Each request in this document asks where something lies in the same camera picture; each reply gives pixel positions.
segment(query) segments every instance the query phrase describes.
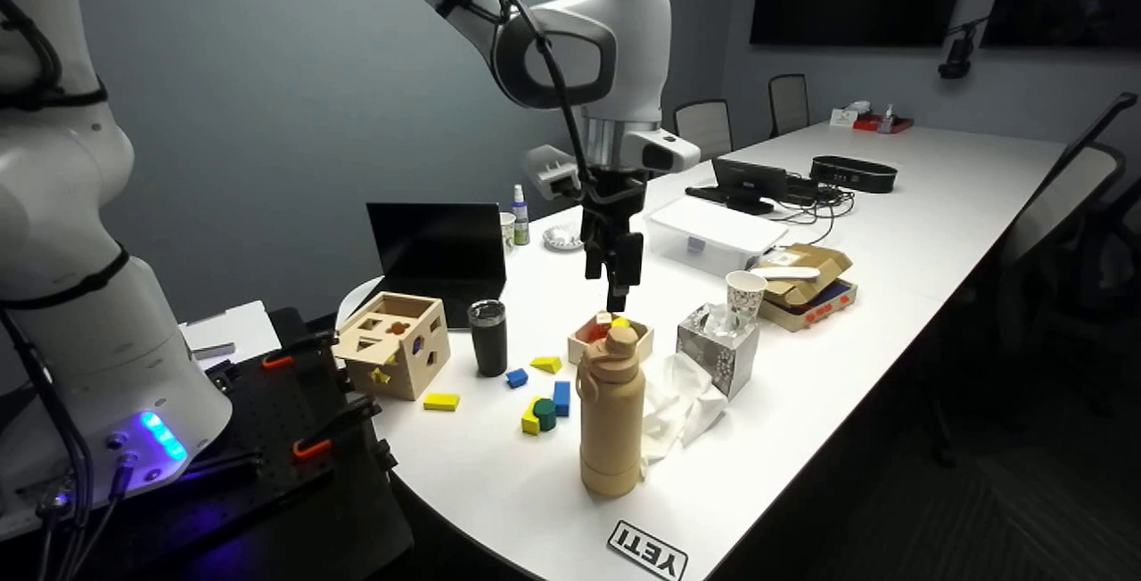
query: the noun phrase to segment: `yellow block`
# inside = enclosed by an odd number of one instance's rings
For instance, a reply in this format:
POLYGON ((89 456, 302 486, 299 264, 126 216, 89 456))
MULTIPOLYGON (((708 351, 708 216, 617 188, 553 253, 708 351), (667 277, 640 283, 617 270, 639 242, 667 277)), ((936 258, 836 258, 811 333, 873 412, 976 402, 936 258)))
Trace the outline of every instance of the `yellow block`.
POLYGON ((424 410, 453 412, 460 406, 459 394, 429 394, 424 396, 424 410))
POLYGON ((527 405, 527 411, 523 413, 523 430, 535 436, 539 436, 539 417, 532 413, 532 410, 535 409, 535 403, 539 402, 539 398, 542 398, 542 396, 535 396, 535 400, 527 405))
POLYGON ((531 366, 557 374, 563 369, 563 361, 558 356, 540 356, 531 362, 531 366))

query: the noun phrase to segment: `conference table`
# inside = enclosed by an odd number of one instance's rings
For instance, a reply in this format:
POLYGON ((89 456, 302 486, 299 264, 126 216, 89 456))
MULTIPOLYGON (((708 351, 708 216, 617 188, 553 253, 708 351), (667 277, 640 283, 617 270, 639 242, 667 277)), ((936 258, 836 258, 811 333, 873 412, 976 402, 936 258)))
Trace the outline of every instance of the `conference table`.
MULTIPOLYGON (((566 338, 601 309, 606 282, 583 279, 582 252, 540 242, 544 229, 576 225, 577 208, 531 224, 532 244, 507 258, 509 370, 559 355, 551 376, 526 368, 510 389, 480 378, 471 338, 451 332, 452 357, 428 392, 459 394, 453 413, 388 401, 374 419, 400 465, 397 475, 453 527, 534 576, 557 581, 652 579, 607 547, 617 522, 688 556, 683 579, 709 576, 766 509, 916 338, 1030 199, 1063 146, 1057 143, 912 128, 897 135, 818 124, 728 155, 808 175, 816 155, 869 160, 899 170, 893 193, 859 193, 819 244, 852 260, 844 280, 857 301, 791 333, 761 322, 752 380, 704 435, 652 466, 618 499, 578 478, 578 400, 568 419, 539 436, 520 431, 535 396, 574 381, 566 338)), ((704 162, 649 183, 644 215, 712 185, 704 162)), ((779 217, 782 212, 770 215, 779 217)), ((778 244, 808 242, 827 228, 792 225, 778 244)), ((625 315, 652 325, 650 361, 673 354, 678 323, 703 302, 725 300, 725 281, 648 251, 625 315)))

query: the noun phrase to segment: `blue cube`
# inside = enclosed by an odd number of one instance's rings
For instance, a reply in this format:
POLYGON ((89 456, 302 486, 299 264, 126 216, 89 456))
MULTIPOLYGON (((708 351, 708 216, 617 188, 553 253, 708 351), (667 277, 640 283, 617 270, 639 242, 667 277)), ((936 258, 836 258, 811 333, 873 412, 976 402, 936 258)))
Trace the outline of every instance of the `blue cube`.
POLYGON ((507 372, 507 384, 515 389, 516 387, 523 387, 527 385, 527 373, 523 370, 515 370, 513 372, 507 372))
POLYGON ((569 417, 570 415, 570 382, 566 380, 559 380, 555 382, 555 415, 558 417, 569 417))

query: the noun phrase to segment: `green block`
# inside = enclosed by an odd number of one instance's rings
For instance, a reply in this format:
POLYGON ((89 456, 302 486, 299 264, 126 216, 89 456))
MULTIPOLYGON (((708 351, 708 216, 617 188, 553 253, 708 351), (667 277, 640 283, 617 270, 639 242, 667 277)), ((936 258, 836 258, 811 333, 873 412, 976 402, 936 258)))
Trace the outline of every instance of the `green block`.
POLYGON ((555 421, 557 418, 555 414, 555 401, 551 401, 550 398, 539 398, 539 401, 535 401, 535 406, 531 413, 539 418, 539 430, 550 431, 551 429, 555 429, 555 421))

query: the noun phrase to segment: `tan water bottle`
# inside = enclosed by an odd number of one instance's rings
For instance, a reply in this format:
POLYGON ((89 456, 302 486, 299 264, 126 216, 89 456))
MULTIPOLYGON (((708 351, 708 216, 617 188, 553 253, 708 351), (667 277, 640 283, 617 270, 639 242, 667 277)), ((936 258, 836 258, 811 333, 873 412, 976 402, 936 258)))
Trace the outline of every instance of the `tan water bottle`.
POLYGON ((634 489, 641 476, 641 415, 646 378, 638 333, 615 328, 586 347, 575 387, 582 398, 582 483, 607 497, 634 489))

